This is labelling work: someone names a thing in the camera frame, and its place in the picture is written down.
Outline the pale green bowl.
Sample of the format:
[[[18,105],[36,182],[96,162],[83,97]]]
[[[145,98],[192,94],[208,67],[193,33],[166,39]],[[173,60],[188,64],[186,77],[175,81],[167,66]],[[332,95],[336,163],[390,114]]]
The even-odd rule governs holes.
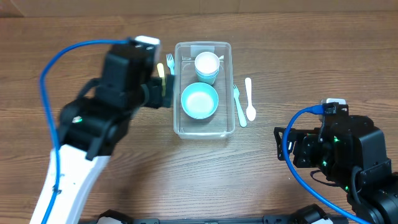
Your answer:
[[[218,108],[219,96],[209,84],[203,82],[192,83],[181,94],[181,107],[193,119],[207,119]]]

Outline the pink plastic cup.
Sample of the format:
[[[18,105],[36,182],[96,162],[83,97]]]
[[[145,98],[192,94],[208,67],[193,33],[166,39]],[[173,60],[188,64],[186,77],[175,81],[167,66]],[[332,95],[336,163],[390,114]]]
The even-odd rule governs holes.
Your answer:
[[[195,58],[195,68],[203,75],[213,75],[219,70],[220,60],[212,52],[202,52]]]

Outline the green plastic cup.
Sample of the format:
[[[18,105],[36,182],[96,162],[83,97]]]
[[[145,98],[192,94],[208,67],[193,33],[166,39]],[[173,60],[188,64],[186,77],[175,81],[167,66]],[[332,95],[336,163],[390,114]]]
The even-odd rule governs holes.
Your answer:
[[[204,74],[197,74],[197,78],[200,82],[207,83],[209,85],[213,85],[216,78],[217,78],[217,73],[213,75],[204,75]]]

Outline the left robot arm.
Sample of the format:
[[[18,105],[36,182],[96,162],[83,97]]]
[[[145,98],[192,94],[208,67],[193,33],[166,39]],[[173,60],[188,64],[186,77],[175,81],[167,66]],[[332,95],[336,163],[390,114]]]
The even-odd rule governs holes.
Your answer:
[[[135,89],[120,78],[93,78],[66,104],[55,124],[44,83],[40,94],[53,141],[50,162],[31,223],[78,223],[88,196],[139,108],[168,108],[175,77],[153,77]]]

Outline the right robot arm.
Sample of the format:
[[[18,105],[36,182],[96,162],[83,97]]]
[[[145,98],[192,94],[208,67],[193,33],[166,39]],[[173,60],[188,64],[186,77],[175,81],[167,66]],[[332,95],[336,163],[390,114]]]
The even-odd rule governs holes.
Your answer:
[[[347,104],[323,103],[298,111],[286,127],[274,129],[274,137],[278,159],[321,203],[357,223],[397,223],[397,173],[372,119],[350,115]],[[328,185],[342,188],[353,212],[311,188],[298,168],[316,168]]]

